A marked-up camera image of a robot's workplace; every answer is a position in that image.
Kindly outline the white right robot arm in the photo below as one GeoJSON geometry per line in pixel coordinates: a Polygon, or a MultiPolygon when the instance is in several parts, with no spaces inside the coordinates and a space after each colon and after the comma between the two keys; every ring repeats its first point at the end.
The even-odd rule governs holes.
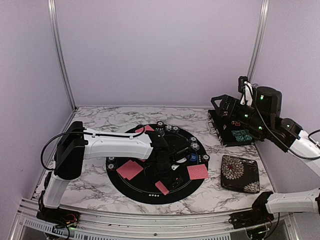
{"type": "Polygon", "coordinates": [[[271,87],[239,87],[242,98],[220,95],[211,104],[220,117],[241,123],[257,141],[277,192],[263,192],[247,219],[258,224],[267,214],[320,213],[320,144],[291,118],[281,117],[282,93],[271,87]]]}

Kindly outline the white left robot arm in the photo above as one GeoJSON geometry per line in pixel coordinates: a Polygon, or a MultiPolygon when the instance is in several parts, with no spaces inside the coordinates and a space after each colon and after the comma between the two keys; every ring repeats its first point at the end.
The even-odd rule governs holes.
{"type": "Polygon", "coordinates": [[[123,195],[141,203],[166,202],[185,180],[180,166],[191,154],[191,143],[179,130],[158,122],[127,132],[105,132],[72,123],[60,136],[54,167],[41,196],[43,213],[53,223],[63,219],[59,208],[70,182],[84,172],[84,163],[104,160],[109,180],[123,195]]]}

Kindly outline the red card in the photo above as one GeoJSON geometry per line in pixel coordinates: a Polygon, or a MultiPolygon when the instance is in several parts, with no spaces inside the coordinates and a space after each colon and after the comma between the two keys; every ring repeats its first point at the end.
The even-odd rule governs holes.
{"type": "Polygon", "coordinates": [[[135,130],[135,133],[154,132],[155,130],[150,125],[142,126],[135,130]]]}
{"type": "Polygon", "coordinates": [[[205,164],[197,164],[187,166],[187,171],[190,180],[208,179],[208,169],[205,164]]]}
{"type": "Polygon", "coordinates": [[[116,171],[124,179],[132,180],[136,175],[138,175],[143,170],[137,162],[129,160],[122,166],[120,166],[116,171]]]}

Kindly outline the red playing card deck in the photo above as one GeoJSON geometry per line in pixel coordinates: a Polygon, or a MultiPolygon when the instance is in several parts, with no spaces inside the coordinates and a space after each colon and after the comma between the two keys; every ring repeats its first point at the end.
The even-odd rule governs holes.
{"type": "Polygon", "coordinates": [[[170,192],[160,180],[155,183],[155,186],[165,196],[170,192]]]}

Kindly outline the blue small blind button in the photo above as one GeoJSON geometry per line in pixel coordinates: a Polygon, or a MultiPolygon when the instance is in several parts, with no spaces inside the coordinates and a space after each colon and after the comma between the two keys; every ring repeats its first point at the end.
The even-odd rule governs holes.
{"type": "Polygon", "coordinates": [[[190,161],[192,164],[197,164],[198,163],[198,155],[195,153],[192,153],[188,156],[188,161],[190,161]]]}

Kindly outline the grey chip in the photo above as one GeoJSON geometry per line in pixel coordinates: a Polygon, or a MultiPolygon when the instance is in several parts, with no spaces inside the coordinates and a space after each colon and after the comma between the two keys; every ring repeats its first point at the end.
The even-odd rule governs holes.
{"type": "Polygon", "coordinates": [[[197,143],[192,144],[191,147],[192,147],[192,149],[195,150],[195,151],[198,151],[198,150],[200,149],[200,146],[199,146],[197,143]]]}
{"type": "Polygon", "coordinates": [[[172,126],[172,125],[167,125],[167,126],[166,126],[166,130],[167,130],[167,131],[171,131],[172,129],[173,129],[173,126],[172,126]]]}

